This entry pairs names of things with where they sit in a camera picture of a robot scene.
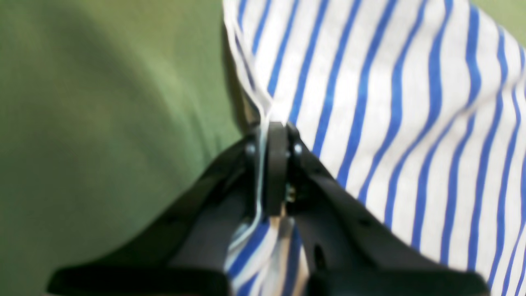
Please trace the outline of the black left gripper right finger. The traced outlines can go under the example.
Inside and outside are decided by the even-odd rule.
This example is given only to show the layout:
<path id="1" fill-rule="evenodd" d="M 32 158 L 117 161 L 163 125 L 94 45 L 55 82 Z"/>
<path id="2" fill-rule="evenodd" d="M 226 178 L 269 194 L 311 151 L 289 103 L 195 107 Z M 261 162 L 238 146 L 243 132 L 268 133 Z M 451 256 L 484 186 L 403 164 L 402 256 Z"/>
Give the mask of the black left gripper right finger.
<path id="1" fill-rule="evenodd" d="M 308 265 L 307 296 L 488 296 L 398 239 L 348 194 L 292 126 L 272 122 L 265 145 L 265 214 L 293 218 Z"/>

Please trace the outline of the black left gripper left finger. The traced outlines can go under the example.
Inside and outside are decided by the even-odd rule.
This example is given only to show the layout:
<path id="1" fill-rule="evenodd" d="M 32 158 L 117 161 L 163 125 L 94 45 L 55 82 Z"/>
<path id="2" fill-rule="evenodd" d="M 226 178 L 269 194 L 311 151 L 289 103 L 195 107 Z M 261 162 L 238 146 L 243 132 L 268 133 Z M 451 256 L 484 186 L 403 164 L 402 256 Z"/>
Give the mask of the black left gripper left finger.
<path id="1" fill-rule="evenodd" d="M 258 131 L 222 152 L 136 237 L 87 264 L 61 268 L 49 296 L 233 296 L 231 238 L 255 217 Z"/>

